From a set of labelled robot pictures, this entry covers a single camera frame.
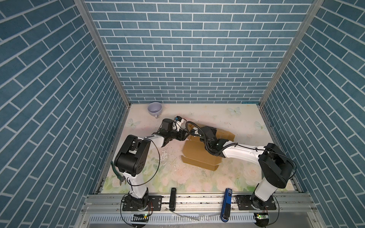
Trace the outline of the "brown cardboard paper box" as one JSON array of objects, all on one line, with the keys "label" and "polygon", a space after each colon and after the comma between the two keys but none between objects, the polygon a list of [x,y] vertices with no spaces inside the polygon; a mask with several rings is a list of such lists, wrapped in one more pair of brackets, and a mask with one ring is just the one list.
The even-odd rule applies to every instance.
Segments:
[{"label": "brown cardboard paper box", "polygon": [[[194,126],[188,124],[188,128],[191,130]],[[231,142],[235,139],[235,134],[219,128],[217,128],[216,136],[218,139],[228,139]],[[199,136],[189,135],[183,146],[182,153],[183,162],[211,171],[217,170],[222,161],[222,157],[213,156],[205,150],[204,143],[200,141]]]}]

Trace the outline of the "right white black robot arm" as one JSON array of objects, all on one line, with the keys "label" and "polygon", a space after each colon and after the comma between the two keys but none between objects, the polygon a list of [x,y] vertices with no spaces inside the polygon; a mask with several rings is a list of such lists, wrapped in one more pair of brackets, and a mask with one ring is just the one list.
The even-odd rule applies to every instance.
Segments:
[{"label": "right white black robot arm", "polygon": [[200,127],[191,121],[188,121],[185,127],[189,135],[200,138],[209,154],[260,165],[263,178],[250,196],[251,205],[258,210],[263,210],[272,202],[271,197],[277,189],[286,187],[293,170],[296,169],[296,164],[273,143],[253,147],[217,138],[217,129],[214,127]]}]

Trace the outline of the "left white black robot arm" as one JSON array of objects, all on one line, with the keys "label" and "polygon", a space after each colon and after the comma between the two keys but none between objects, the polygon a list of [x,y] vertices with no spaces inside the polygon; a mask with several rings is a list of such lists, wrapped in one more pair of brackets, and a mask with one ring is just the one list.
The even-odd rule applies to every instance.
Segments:
[{"label": "left white black robot arm", "polygon": [[111,162],[113,172],[120,181],[125,181],[130,190],[125,197],[125,203],[136,210],[143,210],[151,203],[142,177],[142,171],[147,161],[151,147],[159,150],[172,140],[184,141],[188,137],[187,120],[177,116],[174,119],[163,119],[160,127],[151,136],[140,138],[129,135],[123,142],[114,161]]}]

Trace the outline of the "lavender ceramic cup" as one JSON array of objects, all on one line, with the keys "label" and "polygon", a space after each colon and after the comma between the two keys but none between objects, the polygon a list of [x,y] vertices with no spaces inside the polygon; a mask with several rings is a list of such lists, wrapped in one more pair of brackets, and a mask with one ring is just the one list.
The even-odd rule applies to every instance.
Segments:
[{"label": "lavender ceramic cup", "polygon": [[156,119],[161,115],[163,110],[163,105],[159,102],[153,102],[150,103],[147,107],[147,111],[148,113],[155,117]]}]

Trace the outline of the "black marker pen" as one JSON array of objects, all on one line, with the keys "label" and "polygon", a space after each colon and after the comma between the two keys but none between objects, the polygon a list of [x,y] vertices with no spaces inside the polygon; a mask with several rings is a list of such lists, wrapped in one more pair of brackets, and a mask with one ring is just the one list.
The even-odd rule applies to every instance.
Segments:
[{"label": "black marker pen", "polygon": [[176,208],[176,194],[177,194],[177,189],[171,188],[170,199],[169,199],[169,210],[172,212],[174,212]]}]

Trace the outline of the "blue black stapler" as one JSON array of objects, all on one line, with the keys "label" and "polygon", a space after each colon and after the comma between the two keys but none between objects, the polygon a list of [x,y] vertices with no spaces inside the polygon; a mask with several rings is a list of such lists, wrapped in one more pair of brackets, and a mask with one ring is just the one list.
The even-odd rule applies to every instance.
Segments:
[{"label": "blue black stapler", "polygon": [[231,203],[232,203],[232,189],[227,188],[223,197],[223,203],[221,208],[221,221],[228,222],[231,213]]}]

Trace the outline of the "green handled pliers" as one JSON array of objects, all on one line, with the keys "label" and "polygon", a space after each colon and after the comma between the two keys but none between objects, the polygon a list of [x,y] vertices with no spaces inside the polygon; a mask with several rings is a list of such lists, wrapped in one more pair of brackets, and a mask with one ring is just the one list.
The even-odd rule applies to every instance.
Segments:
[{"label": "green handled pliers", "polygon": [[113,161],[110,162],[113,173],[115,174],[115,176],[117,177],[117,179],[119,180],[119,185],[121,186],[123,182],[125,182],[126,178],[125,176],[123,176],[119,171],[117,171],[116,166],[114,164]]}]

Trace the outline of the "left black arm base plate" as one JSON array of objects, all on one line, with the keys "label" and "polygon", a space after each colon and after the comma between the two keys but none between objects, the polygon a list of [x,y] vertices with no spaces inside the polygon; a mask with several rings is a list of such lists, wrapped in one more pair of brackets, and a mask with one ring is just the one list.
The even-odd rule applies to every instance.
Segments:
[{"label": "left black arm base plate", "polygon": [[145,205],[141,199],[135,199],[132,196],[126,196],[122,203],[122,211],[148,211],[148,206],[153,206],[153,211],[160,211],[163,197],[161,195],[148,196],[148,200],[145,199]]}]

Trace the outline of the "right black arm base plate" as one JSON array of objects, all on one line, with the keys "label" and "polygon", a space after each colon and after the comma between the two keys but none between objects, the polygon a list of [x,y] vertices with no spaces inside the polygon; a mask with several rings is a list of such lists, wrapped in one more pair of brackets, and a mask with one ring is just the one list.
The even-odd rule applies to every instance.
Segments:
[{"label": "right black arm base plate", "polygon": [[235,197],[238,208],[240,211],[248,211],[248,210],[269,210],[275,211],[277,209],[277,205],[275,204],[275,200],[271,195],[267,201],[263,201],[258,198],[255,194],[252,195],[237,195]]}]

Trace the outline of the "aluminium front rail frame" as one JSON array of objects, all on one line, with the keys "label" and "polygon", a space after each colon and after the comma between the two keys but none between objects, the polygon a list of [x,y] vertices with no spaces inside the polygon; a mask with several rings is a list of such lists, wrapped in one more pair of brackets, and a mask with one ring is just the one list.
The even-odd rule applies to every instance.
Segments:
[{"label": "aluminium front rail frame", "polygon": [[325,223],[308,193],[274,195],[277,209],[240,211],[232,195],[228,222],[221,221],[223,193],[178,193],[176,208],[169,210],[170,194],[161,195],[160,211],[122,211],[121,194],[88,195],[77,228],[323,228]]}]

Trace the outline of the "left aluminium corner post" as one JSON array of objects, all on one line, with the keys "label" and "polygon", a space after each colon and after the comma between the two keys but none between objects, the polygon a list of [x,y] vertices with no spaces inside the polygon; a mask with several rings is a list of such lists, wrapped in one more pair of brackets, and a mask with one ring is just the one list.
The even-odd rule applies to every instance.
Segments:
[{"label": "left aluminium corner post", "polygon": [[82,0],[74,0],[74,3],[97,47],[97,49],[99,50],[99,53],[102,57],[102,60],[104,61],[107,69],[108,69],[108,72],[110,73],[111,75],[111,78],[113,80],[113,82],[115,83],[120,95],[121,95],[121,98],[123,100],[123,102],[125,103],[126,107],[129,108],[131,106],[131,103],[121,85],[121,82],[120,82],[120,79],[117,75],[117,72],[112,64],[112,61],[108,55],[108,52],[102,42],[102,39],[99,35],[99,32],[96,28],[96,25],[91,17],[91,14],[86,6],[86,3],[85,1],[82,1]]}]

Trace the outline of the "aluminium corner post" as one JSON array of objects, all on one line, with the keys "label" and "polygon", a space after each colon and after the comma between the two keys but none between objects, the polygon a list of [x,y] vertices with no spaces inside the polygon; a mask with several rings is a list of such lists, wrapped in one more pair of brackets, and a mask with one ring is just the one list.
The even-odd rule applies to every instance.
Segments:
[{"label": "aluminium corner post", "polygon": [[324,0],[314,0],[313,3],[311,4],[311,6],[309,7],[304,20],[300,24],[292,42],[289,45],[288,50],[285,52],[282,61],[278,65],[276,72],[273,74],[273,77],[268,84],[268,87],[266,88],[263,96],[259,100],[259,105],[258,105],[259,109],[263,109],[265,103],[267,102],[267,100],[269,98],[270,93],[272,92],[276,83],[280,79],[284,69],[288,65],[291,57],[293,56],[294,52],[296,51],[297,47],[299,46],[301,40],[303,39],[306,31],[308,30],[309,26],[311,25],[312,21],[314,20],[314,17],[318,13],[323,2],[324,2]]},{"label": "aluminium corner post", "polygon": [[104,61],[107,69],[108,69],[108,72],[110,73],[111,75],[111,78],[113,80],[113,82],[115,83],[120,95],[121,95],[121,98],[123,100],[123,102],[125,103],[126,107],[129,108],[131,106],[131,103],[121,85],[121,82],[120,82],[120,79],[117,75],[117,72],[112,64],[112,61],[108,55],[108,52],[102,42],[102,39],[99,35],[99,32],[96,28],[96,25],[91,17],[91,14],[86,6],[86,3],[85,1],[82,1],[82,0],[74,0],[74,3],[97,47],[97,49],[99,50],[99,53],[102,57],[102,60]]}]

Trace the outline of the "right aluminium corner post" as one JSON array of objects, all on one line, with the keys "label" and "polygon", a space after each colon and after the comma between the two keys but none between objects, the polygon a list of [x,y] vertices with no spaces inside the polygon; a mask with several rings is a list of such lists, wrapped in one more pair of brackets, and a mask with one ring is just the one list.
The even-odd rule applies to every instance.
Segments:
[{"label": "right aluminium corner post", "polygon": [[273,77],[268,84],[268,87],[266,88],[263,96],[259,100],[259,105],[258,105],[259,109],[263,109],[265,103],[267,102],[267,100],[269,98],[270,93],[272,92],[276,83],[280,79],[284,69],[288,65],[291,57],[293,56],[294,52],[296,51],[297,47],[299,46],[301,40],[303,39],[306,31],[308,30],[309,26],[311,25],[312,21],[314,20],[314,17],[318,13],[323,2],[324,2],[324,0],[314,0],[313,3],[311,4],[311,6],[309,7],[304,20],[300,24],[292,42],[289,45],[288,50],[285,52],[282,61],[278,65],[276,72],[273,74]]}]

